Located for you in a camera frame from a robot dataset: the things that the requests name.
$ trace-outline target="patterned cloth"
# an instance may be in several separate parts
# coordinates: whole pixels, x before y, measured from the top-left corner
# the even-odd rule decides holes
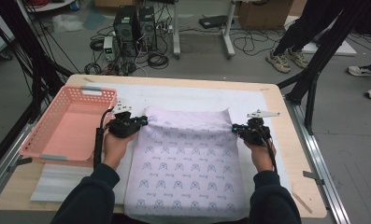
[[[206,223],[247,214],[228,110],[146,110],[124,199],[124,213],[149,223]]]

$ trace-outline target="computer tower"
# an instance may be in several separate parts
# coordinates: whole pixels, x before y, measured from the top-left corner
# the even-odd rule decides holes
[[[141,37],[139,21],[135,6],[119,6],[113,22],[115,35],[118,39],[119,51],[122,56],[138,55],[138,40]]]
[[[142,50],[153,51],[157,49],[155,12],[153,7],[139,9],[139,26],[142,36]]]

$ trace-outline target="metal stand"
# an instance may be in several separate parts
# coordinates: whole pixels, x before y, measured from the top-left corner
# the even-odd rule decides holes
[[[328,33],[326,39],[316,51],[316,54],[311,59],[307,68],[278,84],[280,89],[283,89],[293,83],[296,83],[292,91],[286,94],[286,100],[295,105],[300,105],[302,98],[308,92],[307,96],[307,111],[305,115],[305,126],[309,134],[312,132],[312,118],[314,101],[317,89],[317,80],[322,69],[331,58],[334,56],[337,49],[350,33],[351,28],[356,24],[360,17],[366,12],[371,0],[352,0],[339,15],[336,23]]]
[[[225,47],[228,51],[227,58],[230,59],[233,56],[235,56],[235,50],[232,45],[231,38],[229,36],[229,32],[231,31],[231,25],[232,25],[232,18],[234,17],[235,13],[235,3],[239,0],[231,0],[229,3],[229,9],[228,9],[228,19],[226,22],[226,26],[224,29],[222,29],[222,37],[223,41],[225,43]],[[181,53],[181,48],[179,45],[179,30],[178,30],[178,2],[179,0],[174,0],[174,27],[173,27],[173,52],[177,59],[179,59],[179,55]]]

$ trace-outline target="hand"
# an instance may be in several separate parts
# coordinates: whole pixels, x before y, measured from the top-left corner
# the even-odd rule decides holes
[[[136,138],[136,133],[126,137],[119,138],[112,133],[107,133],[104,138],[104,151],[106,153],[103,163],[116,170],[121,158],[126,153],[127,144]]]
[[[252,162],[257,168],[258,173],[267,170],[273,171],[273,163],[272,160],[270,159],[269,151],[267,150],[266,146],[253,145],[246,141],[244,141],[244,144],[252,151]],[[273,145],[271,141],[269,141],[267,144],[270,144],[270,146],[273,149],[273,153],[276,156],[275,145]]]

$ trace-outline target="wire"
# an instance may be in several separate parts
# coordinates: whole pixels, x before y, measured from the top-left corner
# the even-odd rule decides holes
[[[88,63],[84,68],[85,74],[89,75],[92,69],[94,70],[94,73],[97,75],[102,73],[100,65],[98,65],[97,63]]]
[[[233,45],[235,48],[237,49],[240,49],[242,50],[246,55],[249,55],[249,56],[255,56],[263,51],[266,51],[266,50],[270,50],[270,49],[273,49],[276,45],[276,43],[279,42],[279,39],[278,40],[275,40],[275,39],[272,39],[271,37],[269,37],[269,35],[267,34],[267,32],[262,32],[262,31],[256,31],[255,32],[249,32],[247,30],[244,30],[242,29],[242,31],[246,32],[245,34],[244,33],[240,33],[240,34],[243,34],[244,36],[242,37],[238,37],[238,38],[235,38],[233,40]],[[238,44],[238,41],[239,40],[243,40],[244,44],[243,46],[240,46]],[[256,50],[256,46],[255,46],[255,43],[254,42],[267,42],[267,41],[271,41],[272,42],[272,47],[270,48],[266,48],[266,49],[260,49],[256,52],[254,52]]]
[[[34,7],[31,7],[31,8],[29,8],[29,9],[31,9],[31,11],[33,11],[34,13],[36,13],[36,10],[35,10],[35,8]],[[51,35],[51,32],[49,31],[49,29],[41,22],[41,20],[38,18],[38,17],[36,17],[36,20],[37,20],[37,22],[38,22],[38,24],[39,24],[39,27],[41,28],[41,31],[42,31],[42,35],[45,37],[45,40],[46,40],[46,42],[47,42],[47,45],[49,46],[49,49],[50,49],[50,54],[51,54],[51,56],[52,56],[52,58],[53,58],[53,60],[54,60],[54,56],[53,56],[53,52],[51,51],[51,48],[50,48],[50,44],[49,44],[49,41],[48,41],[48,39],[46,38],[46,34],[45,34],[45,32],[50,36],[50,38],[54,41],[54,43],[57,45],[57,47],[60,49],[60,51],[65,55],[65,57],[66,57],[66,59],[74,66],[74,68],[77,70],[77,72],[78,73],[80,73],[80,71],[78,70],[78,68],[74,65],[74,63],[72,62],[72,60],[68,57],[68,55],[65,53],[65,51],[63,50],[63,48],[59,45],[59,43],[56,41],[56,39]],[[41,44],[44,46],[44,48],[45,48],[45,51],[47,51],[46,50],[46,47],[45,47],[45,45],[44,45],[44,43],[43,43],[43,41],[41,41],[40,40],[40,42],[41,42]]]
[[[110,28],[110,30],[109,30],[106,34],[102,34],[102,33],[101,33],[102,31],[104,31],[104,30],[106,30],[106,29],[109,29],[109,28]],[[107,27],[105,27],[105,28],[103,28],[103,29],[97,31],[97,34],[94,35],[94,36],[92,36],[92,37],[90,37],[90,39],[91,39],[91,40],[95,40],[95,39],[104,39],[104,37],[106,37],[106,36],[113,35],[113,34],[112,34],[113,31],[114,31],[114,29],[113,29],[112,25],[109,25],[109,26],[107,26]]]
[[[197,31],[197,32],[206,33],[206,34],[216,34],[216,33],[218,33],[221,30],[221,27],[217,27],[218,30],[216,30],[216,31],[202,30],[202,29],[199,29],[199,28],[192,28],[192,27],[187,27],[187,26],[184,26],[184,27],[186,27],[187,29],[185,29],[185,30],[179,30],[179,32]]]
[[[30,8],[30,9],[32,9],[34,12],[36,11],[35,8],[34,8],[34,5],[32,5],[32,8]],[[48,54],[49,54],[49,52],[50,52],[50,55],[49,55],[49,56],[50,56],[50,57],[51,57],[51,58],[56,62],[56,60],[54,59],[54,54],[53,54],[53,52],[52,52],[52,50],[51,50],[51,48],[50,48],[49,41],[48,41],[48,39],[47,39],[47,37],[46,37],[46,35],[45,35],[45,27],[44,27],[43,23],[42,23],[39,19],[37,19],[37,21],[38,21],[38,23],[39,23],[39,27],[41,28],[42,35],[45,37],[46,44],[48,45],[50,51],[48,51],[48,49],[47,49],[46,46],[45,46],[45,43],[43,42],[43,40],[42,40],[41,38],[39,38],[39,42],[41,43],[41,45],[42,45],[43,48],[45,49],[45,52],[47,52]],[[31,24],[32,24],[32,26],[34,27],[34,29],[36,30],[36,27],[35,27],[34,23],[31,22]]]
[[[101,121],[100,121],[100,128],[101,129],[103,129],[104,119],[106,118],[107,113],[111,112],[112,109],[113,109],[113,107],[111,107],[110,109],[106,110],[106,112],[104,112],[103,116],[101,117]]]
[[[15,48],[14,45],[10,42],[9,38],[7,37],[7,35],[5,34],[5,32],[1,29],[1,27],[0,27],[0,36],[2,37],[2,39],[4,40],[4,42],[6,42],[7,45],[12,49],[13,54],[15,55],[15,57],[17,58],[17,60],[19,61],[19,64],[20,64],[20,67],[21,67],[21,70],[22,70],[22,74],[24,76],[25,83],[27,85],[28,91],[31,94],[33,94],[32,89],[31,89],[31,86],[30,86],[30,84],[28,82],[28,79],[26,77],[26,76],[33,77],[32,76],[32,73],[31,73],[31,70],[30,70],[30,67],[31,66],[30,65],[27,66],[27,64],[24,64],[23,63],[23,61],[21,60],[21,56],[23,56],[23,55],[21,55],[21,53],[19,52],[19,50],[17,48]]]
[[[168,66],[168,61],[167,56],[157,52],[151,52],[148,56],[148,65],[154,69],[166,68]]]
[[[255,131],[264,140],[264,142],[266,144],[267,151],[269,152],[270,160],[272,161],[273,167],[275,168],[275,172],[278,173],[278,166],[276,164],[275,152],[273,151],[273,148],[272,148],[273,140],[267,138],[266,133],[264,132],[264,130],[262,130],[261,127],[257,126],[257,128],[258,128],[258,130],[255,130]]]
[[[147,73],[147,71],[145,71],[145,69],[143,67],[139,66],[138,64],[136,64],[136,67],[137,67],[137,69],[142,69],[142,71],[144,71],[144,73],[145,73],[145,76],[148,77],[148,73]]]
[[[371,35],[359,35],[359,34],[350,34],[350,35],[355,38],[362,38],[368,43],[371,43]]]
[[[95,39],[90,43],[90,48],[93,51],[102,51],[104,49],[104,39]]]
[[[17,54],[15,56],[22,58],[23,61],[27,64],[27,66],[31,67],[31,63],[28,61],[28,58],[25,56],[25,53],[21,52],[15,45],[10,44],[11,43],[10,37],[1,29],[1,26],[0,36],[7,43],[7,45],[10,46],[13,53]]]

